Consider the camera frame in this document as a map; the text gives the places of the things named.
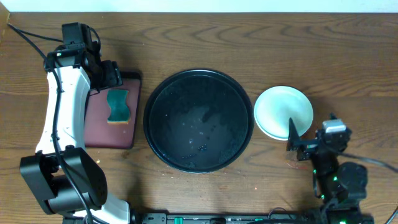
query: tabletop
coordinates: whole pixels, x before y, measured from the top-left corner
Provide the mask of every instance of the tabletop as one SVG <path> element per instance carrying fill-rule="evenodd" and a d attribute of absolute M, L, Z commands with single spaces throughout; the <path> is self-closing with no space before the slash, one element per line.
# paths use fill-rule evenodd
<path fill-rule="evenodd" d="M 147 99 L 160 82 L 189 68 L 228 74 L 252 104 L 272 86 L 293 86 L 313 105 L 306 138 L 334 112 L 353 131 L 346 152 L 398 166 L 394 14 L 12 13 L 9 22 L 59 39 L 62 24 L 88 24 L 101 37 L 102 60 L 142 71 L 134 147 L 87 149 L 104 170 L 109 191 L 140 212 L 268 213 L 322 203 L 313 196 L 311 164 L 292 162 L 286 142 L 256 125 L 238 159 L 210 174 L 180 172 L 152 152 L 142 126 Z M 45 53 L 57 47 L 31 39 Z M 41 211 L 19 172 L 21 157 L 34 154 L 42 134 L 48 94 L 43 60 L 6 29 L 0 44 L 1 223 L 61 223 L 61 216 Z M 398 176 L 364 165 L 369 183 L 361 209 L 384 223 L 397 206 Z"/>

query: black plate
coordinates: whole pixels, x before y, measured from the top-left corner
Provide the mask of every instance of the black plate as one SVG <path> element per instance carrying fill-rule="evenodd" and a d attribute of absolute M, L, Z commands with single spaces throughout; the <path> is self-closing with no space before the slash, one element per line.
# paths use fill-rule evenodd
<path fill-rule="evenodd" d="M 144 132 L 152 150 L 186 172 L 211 172 L 246 148 L 254 118 L 241 85 L 224 73 L 187 70 L 163 81 L 148 99 Z"/>

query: white plate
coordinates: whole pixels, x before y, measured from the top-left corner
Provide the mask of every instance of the white plate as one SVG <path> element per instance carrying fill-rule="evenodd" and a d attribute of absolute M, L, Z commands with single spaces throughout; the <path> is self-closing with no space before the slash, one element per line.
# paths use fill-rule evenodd
<path fill-rule="evenodd" d="M 311 126 L 313 110 L 310 100 L 289 86 L 275 86 L 260 95 L 254 105 L 254 119 L 268 136 L 286 141 L 289 118 L 293 119 L 299 136 Z"/>

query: white wall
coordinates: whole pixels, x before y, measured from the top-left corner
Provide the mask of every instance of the white wall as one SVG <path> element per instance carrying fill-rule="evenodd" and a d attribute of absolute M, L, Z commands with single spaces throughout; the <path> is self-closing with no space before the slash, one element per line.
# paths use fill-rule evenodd
<path fill-rule="evenodd" d="M 10 12 L 398 12 L 398 0 L 0 0 Z"/>

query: green sponge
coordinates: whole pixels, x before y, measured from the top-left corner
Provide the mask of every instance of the green sponge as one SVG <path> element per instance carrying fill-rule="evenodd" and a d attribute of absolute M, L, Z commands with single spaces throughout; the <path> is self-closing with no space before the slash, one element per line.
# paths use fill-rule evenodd
<path fill-rule="evenodd" d="M 126 97 L 129 90 L 110 90 L 106 97 L 111 115 L 108 117 L 110 124 L 128 124 L 130 121 L 130 109 L 126 105 Z"/>

